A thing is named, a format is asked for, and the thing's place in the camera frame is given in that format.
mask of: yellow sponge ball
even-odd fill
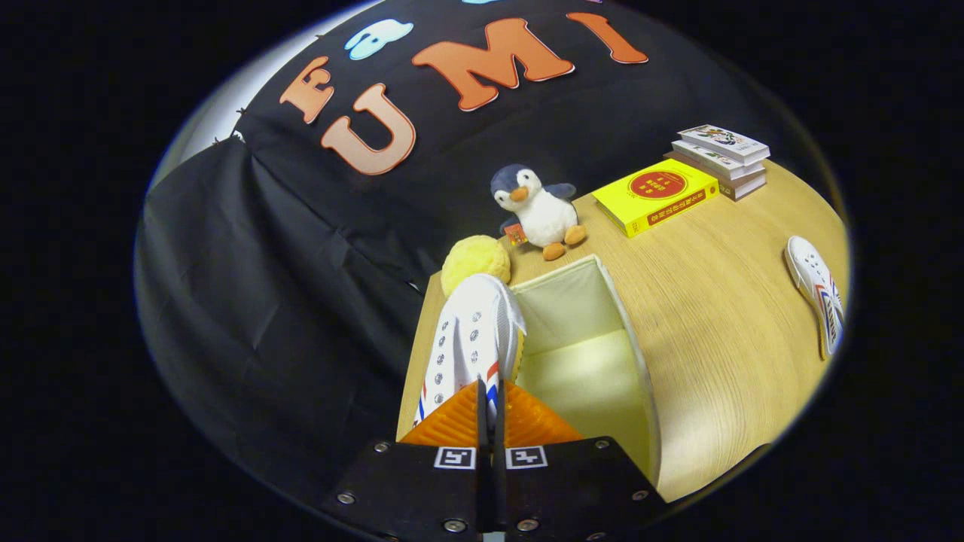
[[[473,235],[455,243],[442,264],[442,293],[452,295],[468,277],[488,273],[509,284],[512,278],[509,253],[488,235]]]

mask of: wooden table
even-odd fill
[[[791,235],[810,240],[833,272],[844,306],[847,233],[833,208],[770,160],[767,185],[734,203],[701,203],[634,238],[574,201],[586,240],[546,262],[541,250],[500,242],[517,285],[596,254],[629,312],[653,382],[662,434],[657,490],[674,501],[706,486],[754,448],[773,442],[813,395],[828,364],[817,315],[783,260]],[[399,412],[411,428],[430,343],[444,304],[439,274],[425,295]]]

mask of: penguin's flipper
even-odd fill
[[[501,226],[498,227],[498,236],[501,237],[502,235],[505,235],[505,229],[514,224],[521,224],[521,222],[519,222],[519,217],[516,215],[512,215],[512,218],[506,220]]]
[[[549,192],[560,200],[568,200],[576,194],[576,188],[568,182],[560,182],[559,184],[543,186],[543,190]]]

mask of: black cloth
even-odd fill
[[[650,60],[623,65],[569,12],[597,13]],[[439,41],[485,47],[486,24],[522,17],[576,71],[463,112],[458,93],[412,57]],[[353,61],[344,44],[386,18],[412,32]],[[284,89],[308,63],[335,94],[305,124]],[[388,133],[352,109],[375,83],[415,126],[412,153],[363,176],[320,139],[338,117],[374,149]],[[387,0],[333,29],[264,85],[232,137],[147,194],[136,291],[158,369],[188,416],[231,460],[312,506],[371,439],[392,438],[431,274],[458,239],[507,216],[493,173],[531,167],[576,196],[661,159],[676,132],[714,123],[771,146],[820,182],[805,135],[742,76],[662,24],[612,2]]]

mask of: stuffed penguin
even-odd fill
[[[546,261],[565,254],[563,243],[574,245],[586,236],[586,229],[576,217],[576,208],[569,203],[569,198],[576,193],[572,184],[543,186],[531,169],[512,164],[495,173],[490,190],[499,206],[516,214],[502,223],[499,234],[514,224],[521,225],[528,241],[543,249]]]

